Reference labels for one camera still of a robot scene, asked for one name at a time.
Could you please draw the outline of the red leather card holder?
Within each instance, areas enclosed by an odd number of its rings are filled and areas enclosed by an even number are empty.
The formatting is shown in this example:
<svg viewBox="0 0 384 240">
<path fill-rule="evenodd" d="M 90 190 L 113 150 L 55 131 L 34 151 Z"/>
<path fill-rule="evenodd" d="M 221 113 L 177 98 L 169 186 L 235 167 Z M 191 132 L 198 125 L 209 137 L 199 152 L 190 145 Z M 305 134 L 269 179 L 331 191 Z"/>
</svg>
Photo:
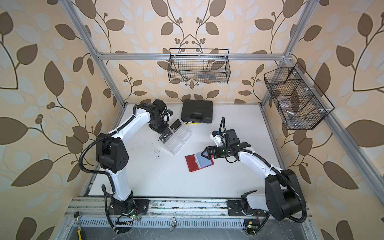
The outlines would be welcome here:
<svg viewBox="0 0 384 240">
<path fill-rule="evenodd" d="M 202 152 L 185 156 L 185 159 L 190 173 L 214 165 L 212 159 L 207 159 L 202 156 Z"/>
</svg>

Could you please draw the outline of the clear plastic organizer box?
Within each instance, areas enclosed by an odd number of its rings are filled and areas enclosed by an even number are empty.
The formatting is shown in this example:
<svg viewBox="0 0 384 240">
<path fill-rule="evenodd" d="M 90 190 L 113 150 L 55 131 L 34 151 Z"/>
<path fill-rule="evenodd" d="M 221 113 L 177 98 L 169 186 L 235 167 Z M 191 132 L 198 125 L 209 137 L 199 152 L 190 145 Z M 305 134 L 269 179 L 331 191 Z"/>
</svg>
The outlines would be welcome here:
<svg viewBox="0 0 384 240">
<path fill-rule="evenodd" d="M 171 129 L 168 128 L 160 135 L 159 140 L 163 147 L 175 156 L 192 134 L 192 131 L 187 127 L 181 127 L 176 133 L 173 133 Z"/>
</svg>

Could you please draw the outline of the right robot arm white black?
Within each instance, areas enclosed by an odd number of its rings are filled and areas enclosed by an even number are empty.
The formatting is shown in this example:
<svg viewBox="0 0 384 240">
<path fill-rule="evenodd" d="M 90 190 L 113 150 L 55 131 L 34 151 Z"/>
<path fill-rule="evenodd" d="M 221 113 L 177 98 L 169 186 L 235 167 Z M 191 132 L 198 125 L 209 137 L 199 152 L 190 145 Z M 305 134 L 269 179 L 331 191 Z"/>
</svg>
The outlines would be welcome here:
<svg viewBox="0 0 384 240">
<path fill-rule="evenodd" d="M 208 146 L 201 156 L 208 160 L 234 157 L 264 181 L 264 194 L 250 191 L 241 196 L 244 215 L 251 216 L 256 210 L 263 210 L 278 221 L 285 218 L 296 223 L 306 221 L 307 204 L 296 174 L 292 170 L 283 170 L 272 165 L 257 154 L 247 142 L 230 147 Z"/>
</svg>

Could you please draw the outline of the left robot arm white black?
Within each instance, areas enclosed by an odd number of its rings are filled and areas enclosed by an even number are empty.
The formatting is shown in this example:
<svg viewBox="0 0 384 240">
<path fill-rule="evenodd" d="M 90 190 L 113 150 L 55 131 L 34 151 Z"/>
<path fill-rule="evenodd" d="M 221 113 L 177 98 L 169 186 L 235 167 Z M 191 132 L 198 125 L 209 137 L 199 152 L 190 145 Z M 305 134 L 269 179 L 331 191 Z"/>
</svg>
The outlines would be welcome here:
<svg viewBox="0 0 384 240">
<path fill-rule="evenodd" d="M 125 167 L 129 161 L 126 144 L 144 125 L 162 134 L 169 127 L 170 111 L 162 100 L 134 105 L 131 117 L 108 134 L 97 136 L 96 160 L 107 173 L 112 187 L 112 204 L 128 212 L 134 206 L 133 191 L 128 185 Z"/>
</svg>

